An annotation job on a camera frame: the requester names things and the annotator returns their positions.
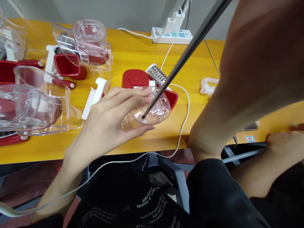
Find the yellow table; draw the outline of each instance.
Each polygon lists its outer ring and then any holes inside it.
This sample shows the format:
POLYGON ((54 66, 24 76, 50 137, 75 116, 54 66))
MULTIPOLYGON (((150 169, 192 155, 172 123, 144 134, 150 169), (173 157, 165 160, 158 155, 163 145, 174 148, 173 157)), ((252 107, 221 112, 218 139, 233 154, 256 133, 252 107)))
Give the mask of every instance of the yellow table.
MULTIPOLYGON (((45 50, 46 45, 55 45, 51 23, 30 21, 28 31, 27 45, 30 48, 45 50)), ((152 63, 160 67, 170 47, 170 44, 152 44, 151 40, 115 29, 108 29, 108 42, 112 44, 114 55, 110 89, 121 86, 122 75, 128 69, 146 70, 152 63)), ((165 74, 171 72, 185 48, 186 45, 173 45, 163 67, 165 74)), ((208 101, 207 96, 200 94, 200 81, 204 77, 219 76, 207 46, 202 42, 173 81, 188 91, 191 103, 180 148, 187 147, 191 126, 208 101)), ((71 104, 83 110, 91 86, 96 88, 94 79, 89 74, 86 80, 76 81, 76 88, 71 91, 71 104)), ((170 88, 178 93, 179 99, 169 118, 156 125, 153 132, 127 142, 110 154, 176 149, 181 125, 187 114, 188 98, 182 89, 176 86, 170 88)), ((80 129, 51 136, 33 136, 21 144, 0 147, 0 164, 62 159, 65 148, 79 132, 80 129)))
MULTIPOLYGON (((220 59, 224 49, 224 41, 206 40, 219 69, 220 59)), ((272 132, 288 131, 291 125, 303 123, 304 102, 298 102, 280 109, 260 119, 258 131, 242 131, 237 134, 238 143, 247 143, 245 136, 254 136, 256 142, 264 142, 267 135, 272 132)))

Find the power strip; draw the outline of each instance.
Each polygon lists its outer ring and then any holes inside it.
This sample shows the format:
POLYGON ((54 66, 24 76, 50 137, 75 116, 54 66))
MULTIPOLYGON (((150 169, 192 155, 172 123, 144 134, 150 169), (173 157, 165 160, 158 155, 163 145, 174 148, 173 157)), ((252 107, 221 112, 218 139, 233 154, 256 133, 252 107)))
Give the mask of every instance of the power strip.
MULTIPOLYGON (((156 30, 157 29, 162 29, 163 28, 152 28, 151 31, 151 37, 158 37, 158 35, 156 35, 156 30)), ((183 30, 180 29, 179 32, 176 34, 175 32, 172 32, 171 34, 162 34, 161 37, 159 39, 155 39, 152 40, 153 43, 168 43, 168 44, 172 44, 173 40, 174 40, 174 44, 189 44, 190 41, 192 40, 193 36, 190 32, 190 30, 183 30)))

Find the plastic tube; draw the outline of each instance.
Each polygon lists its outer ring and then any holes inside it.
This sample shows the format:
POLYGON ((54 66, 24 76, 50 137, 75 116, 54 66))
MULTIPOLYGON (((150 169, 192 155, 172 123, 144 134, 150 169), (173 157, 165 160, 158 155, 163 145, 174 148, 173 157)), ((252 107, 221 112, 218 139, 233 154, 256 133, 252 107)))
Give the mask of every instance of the plastic tube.
POLYGON ((215 79, 215 78, 204 78, 201 82, 202 84, 202 88, 200 90, 200 93, 205 93, 207 95, 212 95, 215 87, 214 86, 209 86, 208 83, 215 83, 217 84, 219 82, 219 79, 215 79))

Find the floor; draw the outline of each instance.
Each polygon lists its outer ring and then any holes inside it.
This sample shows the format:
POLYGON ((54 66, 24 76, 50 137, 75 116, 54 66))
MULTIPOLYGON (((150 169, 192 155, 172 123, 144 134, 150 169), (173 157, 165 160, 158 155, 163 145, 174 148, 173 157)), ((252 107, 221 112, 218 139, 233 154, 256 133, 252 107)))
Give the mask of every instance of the floor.
MULTIPOLYGON (((170 156, 174 151, 175 150, 164 150, 160 152, 164 156, 170 156)), ((178 150, 170 160, 175 163, 195 164, 190 149, 178 150)), ((14 207, 43 195, 57 175, 62 162, 63 160, 44 161, 7 176, 0 188, 0 202, 14 207)), ((184 173, 187 178, 189 172, 184 170, 184 173)), ((76 197, 65 217, 63 228, 67 226, 79 202, 80 199, 76 197)), ((25 226, 29 224, 30 220, 31 215, 12 218, 0 224, 0 227, 16 228, 25 226)))

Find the white label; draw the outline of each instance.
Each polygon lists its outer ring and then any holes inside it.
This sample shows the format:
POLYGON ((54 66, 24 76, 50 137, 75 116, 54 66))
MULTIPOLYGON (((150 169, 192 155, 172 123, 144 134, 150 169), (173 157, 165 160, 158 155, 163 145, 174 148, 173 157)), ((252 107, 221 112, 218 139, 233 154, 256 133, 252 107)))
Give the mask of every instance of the white label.
POLYGON ((249 143, 253 143, 256 141, 254 136, 245 136, 245 138, 246 138, 246 141, 249 143))

